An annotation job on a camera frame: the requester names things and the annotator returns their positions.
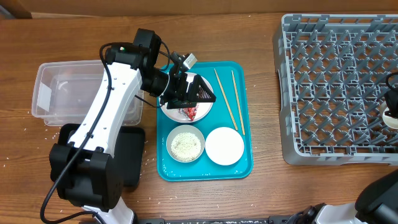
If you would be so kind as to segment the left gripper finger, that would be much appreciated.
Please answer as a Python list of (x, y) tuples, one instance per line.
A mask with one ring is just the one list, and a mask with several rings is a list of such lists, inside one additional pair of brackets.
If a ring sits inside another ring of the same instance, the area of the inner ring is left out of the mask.
[(216, 96), (202, 76), (195, 75), (188, 86), (187, 100), (190, 102), (215, 102)]
[(198, 103), (203, 101), (180, 101), (180, 100), (170, 100), (166, 102), (167, 109), (180, 109), (180, 108), (194, 108)]

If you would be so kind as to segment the red snack wrapper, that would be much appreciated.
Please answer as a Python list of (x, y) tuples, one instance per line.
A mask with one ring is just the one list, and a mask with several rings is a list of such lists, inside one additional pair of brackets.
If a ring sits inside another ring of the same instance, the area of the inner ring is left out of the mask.
[(191, 121), (193, 121), (197, 113), (197, 108), (198, 105), (196, 105), (196, 107), (194, 108), (180, 108), (180, 112), (190, 118)]

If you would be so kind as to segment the white paper cup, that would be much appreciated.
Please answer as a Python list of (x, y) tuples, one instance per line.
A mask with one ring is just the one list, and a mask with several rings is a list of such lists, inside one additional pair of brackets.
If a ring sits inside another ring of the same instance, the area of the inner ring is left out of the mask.
[(389, 110), (386, 102), (383, 102), (381, 104), (381, 107), (380, 107), (380, 115), (381, 115), (381, 118), (382, 118), (383, 122), (388, 127), (392, 128), (392, 129), (398, 129), (398, 120), (397, 120), (397, 118), (394, 118), (394, 117), (388, 115), (389, 112), (390, 112), (390, 110)]

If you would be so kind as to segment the grey bowl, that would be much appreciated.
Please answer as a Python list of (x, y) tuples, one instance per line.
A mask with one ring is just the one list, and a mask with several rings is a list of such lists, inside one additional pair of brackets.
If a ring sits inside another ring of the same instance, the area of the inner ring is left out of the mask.
[(195, 160), (197, 160), (197, 159), (202, 155), (202, 153), (203, 153), (203, 151), (204, 151), (204, 149), (205, 149), (205, 138), (204, 138), (203, 134), (201, 133), (201, 131), (200, 131), (198, 128), (192, 126), (192, 125), (180, 125), (180, 126), (177, 126), (176, 128), (174, 128), (174, 129), (169, 133), (169, 135), (168, 135), (168, 137), (167, 137), (167, 140), (166, 140), (167, 152), (169, 153), (169, 155), (170, 155), (174, 160), (176, 160), (176, 159), (171, 155), (170, 148), (171, 148), (171, 143), (172, 143), (173, 138), (174, 138), (177, 134), (179, 134), (179, 133), (193, 133), (193, 134), (195, 134), (195, 135), (199, 138), (199, 140), (200, 140), (200, 142), (201, 142), (201, 154), (195, 159)]

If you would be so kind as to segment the white rice pile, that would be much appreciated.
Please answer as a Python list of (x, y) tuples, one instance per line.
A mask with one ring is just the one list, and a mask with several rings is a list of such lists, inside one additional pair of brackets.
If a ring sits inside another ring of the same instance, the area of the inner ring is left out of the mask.
[(201, 142), (193, 133), (179, 133), (173, 138), (170, 151), (178, 161), (194, 161), (201, 154)]

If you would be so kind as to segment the white bowl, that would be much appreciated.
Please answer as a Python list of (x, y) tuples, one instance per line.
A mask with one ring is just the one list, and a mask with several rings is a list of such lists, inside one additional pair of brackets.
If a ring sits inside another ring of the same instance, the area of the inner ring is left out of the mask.
[(205, 151), (214, 163), (230, 166), (242, 157), (244, 141), (242, 136), (232, 128), (216, 128), (206, 137)]

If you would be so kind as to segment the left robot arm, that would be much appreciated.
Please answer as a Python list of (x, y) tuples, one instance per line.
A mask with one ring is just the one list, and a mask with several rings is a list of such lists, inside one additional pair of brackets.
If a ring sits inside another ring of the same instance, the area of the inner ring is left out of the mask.
[(136, 93), (146, 91), (169, 109), (216, 100), (201, 76), (187, 81), (187, 72), (197, 61), (193, 54), (166, 51), (167, 68), (155, 66), (163, 45), (147, 29), (139, 29), (133, 42), (102, 45), (99, 57), (104, 75), (93, 103), (76, 131), (62, 128), (67, 141), (54, 144), (50, 151), (50, 193), (100, 223), (137, 222), (122, 199), (124, 178), (114, 157), (119, 130)]

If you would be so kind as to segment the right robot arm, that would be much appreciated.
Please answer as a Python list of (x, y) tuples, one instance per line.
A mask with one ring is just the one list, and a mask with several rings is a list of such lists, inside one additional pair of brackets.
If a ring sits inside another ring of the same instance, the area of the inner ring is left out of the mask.
[(397, 223), (397, 171), (369, 184), (355, 203), (310, 206), (290, 223)]

